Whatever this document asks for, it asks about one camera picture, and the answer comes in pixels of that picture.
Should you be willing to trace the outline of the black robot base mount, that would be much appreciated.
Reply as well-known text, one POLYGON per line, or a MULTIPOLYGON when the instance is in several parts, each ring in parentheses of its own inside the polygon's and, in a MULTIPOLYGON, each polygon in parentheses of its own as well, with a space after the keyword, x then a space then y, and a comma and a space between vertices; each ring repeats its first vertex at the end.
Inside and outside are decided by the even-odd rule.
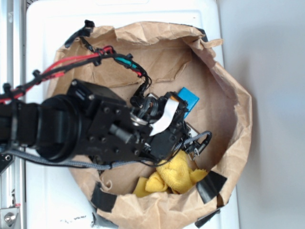
POLYGON ((5 170, 12 164, 13 157, 8 154, 0 155, 0 175, 2 175, 5 170))

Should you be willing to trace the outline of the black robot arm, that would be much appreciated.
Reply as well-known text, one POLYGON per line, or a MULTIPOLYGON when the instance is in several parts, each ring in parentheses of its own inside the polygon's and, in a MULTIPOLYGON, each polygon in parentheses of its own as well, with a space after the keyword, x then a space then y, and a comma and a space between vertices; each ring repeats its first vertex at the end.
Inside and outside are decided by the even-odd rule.
POLYGON ((74 80, 66 94, 41 104, 2 104, 0 143, 34 148, 50 162, 86 155, 105 164, 158 163, 188 136, 187 102, 175 92, 141 102, 141 107, 129 107, 105 86, 74 80))

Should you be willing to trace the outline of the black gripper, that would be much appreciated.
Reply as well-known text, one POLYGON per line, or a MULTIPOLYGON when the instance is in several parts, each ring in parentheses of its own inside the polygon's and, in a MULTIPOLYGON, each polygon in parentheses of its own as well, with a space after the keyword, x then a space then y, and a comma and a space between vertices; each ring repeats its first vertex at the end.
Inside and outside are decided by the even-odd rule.
POLYGON ((128 107, 111 89, 73 80, 67 97, 80 119, 71 155, 99 156, 104 163, 168 158, 188 135, 187 102, 177 93, 148 96, 142 108, 128 107))

